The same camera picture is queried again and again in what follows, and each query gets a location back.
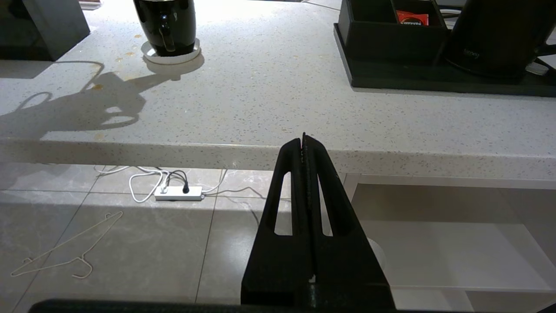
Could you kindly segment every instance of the black object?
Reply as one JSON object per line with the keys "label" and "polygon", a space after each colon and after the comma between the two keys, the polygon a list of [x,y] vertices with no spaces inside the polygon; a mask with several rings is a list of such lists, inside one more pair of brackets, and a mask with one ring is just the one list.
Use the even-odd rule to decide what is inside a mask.
{"label": "black object", "polygon": [[[429,26],[399,24],[396,10],[428,14]],[[448,35],[434,0],[343,0],[338,27],[355,60],[434,64]]]}
{"label": "black object", "polygon": [[0,6],[2,59],[55,61],[91,32],[76,0],[4,2],[7,5]]}
{"label": "black object", "polygon": [[556,25],[554,0],[468,0],[445,58],[491,77],[521,77],[537,56],[556,54],[546,41]]}
{"label": "black object", "polygon": [[195,46],[193,0],[133,0],[141,27],[159,56],[190,53]]}
{"label": "black object", "polygon": [[[292,236],[274,233],[282,181],[291,172]],[[333,237],[322,233],[319,182]],[[278,154],[241,283],[241,303],[393,310],[390,286],[324,146],[303,135]]]}
{"label": "black object", "polygon": [[346,55],[337,24],[334,24],[334,35],[352,87],[556,97],[556,70],[541,60],[537,62],[549,68],[544,76],[526,73],[516,79],[494,79],[469,74],[442,58],[436,66],[356,60]]}

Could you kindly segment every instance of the red packet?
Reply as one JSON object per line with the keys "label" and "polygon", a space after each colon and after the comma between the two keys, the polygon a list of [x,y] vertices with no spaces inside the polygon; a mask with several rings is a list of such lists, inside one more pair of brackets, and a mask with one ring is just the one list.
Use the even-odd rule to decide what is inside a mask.
{"label": "red packet", "polygon": [[428,26],[429,25],[429,15],[428,14],[414,14],[411,12],[405,12],[396,10],[398,14],[398,19],[400,24],[404,25],[419,25]]}

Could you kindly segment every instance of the black tray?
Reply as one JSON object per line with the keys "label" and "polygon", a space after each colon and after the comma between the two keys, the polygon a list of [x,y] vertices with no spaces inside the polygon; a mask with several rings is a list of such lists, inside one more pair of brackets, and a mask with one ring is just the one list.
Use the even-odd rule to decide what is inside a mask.
{"label": "black tray", "polygon": [[334,36],[352,87],[556,97],[556,70],[541,60],[537,62],[549,67],[544,76],[527,73],[521,79],[492,79],[469,74],[443,59],[436,66],[354,60],[346,56],[337,23]]}

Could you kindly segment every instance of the black electric kettle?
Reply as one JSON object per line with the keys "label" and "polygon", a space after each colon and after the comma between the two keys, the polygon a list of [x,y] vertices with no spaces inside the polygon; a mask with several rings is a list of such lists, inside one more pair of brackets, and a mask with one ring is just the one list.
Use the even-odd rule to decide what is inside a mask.
{"label": "black electric kettle", "polygon": [[444,50],[453,65],[483,76],[524,75],[556,26],[555,0],[468,0]]}

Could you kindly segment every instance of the tile floor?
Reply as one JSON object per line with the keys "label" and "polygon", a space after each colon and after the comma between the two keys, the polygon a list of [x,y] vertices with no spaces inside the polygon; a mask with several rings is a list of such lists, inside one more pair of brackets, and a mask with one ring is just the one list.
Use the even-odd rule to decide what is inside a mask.
{"label": "tile floor", "polygon": [[[133,201],[127,184],[137,172],[98,175],[92,165],[0,164],[0,312],[27,312],[52,298],[239,303],[272,172],[229,170],[215,191],[231,191],[201,202],[155,202],[152,197],[142,204]],[[190,169],[187,177],[191,185],[213,187],[222,172]],[[146,196],[156,181],[156,176],[134,180],[137,197]],[[291,233],[285,181],[276,227],[280,234]],[[86,254],[94,268],[88,278],[72,277],[88,272],[80,261],[10,277],[23,259],[120,211],[121,219]],[[80,256],[110,224],[100,224],[24,270]]]}

